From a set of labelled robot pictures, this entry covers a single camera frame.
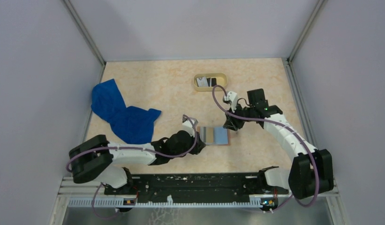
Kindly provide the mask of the tan leather card holder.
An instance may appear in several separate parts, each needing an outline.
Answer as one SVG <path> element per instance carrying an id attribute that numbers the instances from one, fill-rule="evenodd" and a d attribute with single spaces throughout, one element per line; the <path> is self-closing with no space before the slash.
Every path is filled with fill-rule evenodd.
<path id="1" fill-rule="evenodd" d="M 222 126 L 217 127 L 198 127 L 200 139 L 206 145 L 230 145 L 229 131 Z"/>

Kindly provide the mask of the black card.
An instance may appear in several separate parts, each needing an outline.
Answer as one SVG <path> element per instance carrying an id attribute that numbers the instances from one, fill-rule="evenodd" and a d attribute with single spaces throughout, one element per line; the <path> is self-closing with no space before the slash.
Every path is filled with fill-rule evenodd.
<path id="1" fill-rule="evenodd" d="M 209 78 L 208 84 L 210 85 L 210 87 L 214 87 L 215 85 L 217 85 L 217 79 L 215 77 Z"/>

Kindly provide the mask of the beige oval tray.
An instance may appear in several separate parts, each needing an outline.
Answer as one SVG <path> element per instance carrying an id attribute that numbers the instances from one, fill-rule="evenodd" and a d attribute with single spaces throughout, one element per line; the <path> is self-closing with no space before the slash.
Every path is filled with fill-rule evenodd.
<path id="1" fill-rule="evenodd" d="M 203 73 L 203 74 L 197 74 L 193 78 L 193 87 L 196 91 L 198 92 L 207 92 L 207 91 L 212 91 L 213 87 L 198 87 L 196 78 L 198 77 L 206 77 L 206 78 L 211 78 L 215 77 L 217 79 L 217 85 L 223 86 L 224 88 L 228 84 L 228 77 L 224 73 Z"/>

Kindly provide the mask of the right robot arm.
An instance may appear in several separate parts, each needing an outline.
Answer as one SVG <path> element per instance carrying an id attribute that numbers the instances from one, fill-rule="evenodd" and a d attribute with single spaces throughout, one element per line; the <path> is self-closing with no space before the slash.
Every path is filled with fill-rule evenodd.
<path id="1" fill-rule="evenodd" d="M 269 105 L 263 89 L 247 92 L 246 107 L 239 104 L 237 93 L 228 91 L 223 102 L 230 108 L 226 112 L 224 128 L 241 129 L 245 122 L 255 122 L 270 133 L 289 156 L 289 170 L 278 166 L 258 172 L 258 189 L 270 193 L 276 187 L 291 191 L 301 200 L 334 188 L 332 156 L 326 149 L 318 149 L 306 141 L 286 120 L 277 105 Z"/>

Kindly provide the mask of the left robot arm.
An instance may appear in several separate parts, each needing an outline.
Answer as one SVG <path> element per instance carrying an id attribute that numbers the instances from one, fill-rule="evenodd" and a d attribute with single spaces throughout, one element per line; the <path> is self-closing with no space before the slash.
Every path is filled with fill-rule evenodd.
<path id="1" fill-rule="evenodd" d="M 127 168 L 117 165 L 163 165 L 187 154 L 197 155 L 205 146 L 198 132 L 184 130 L 145 144 L 111 143 L 105 135 L 97 135 L 69 151 L 66 170 L 76 184 L 97 181 L 128 194 L 134 181 Z"/>

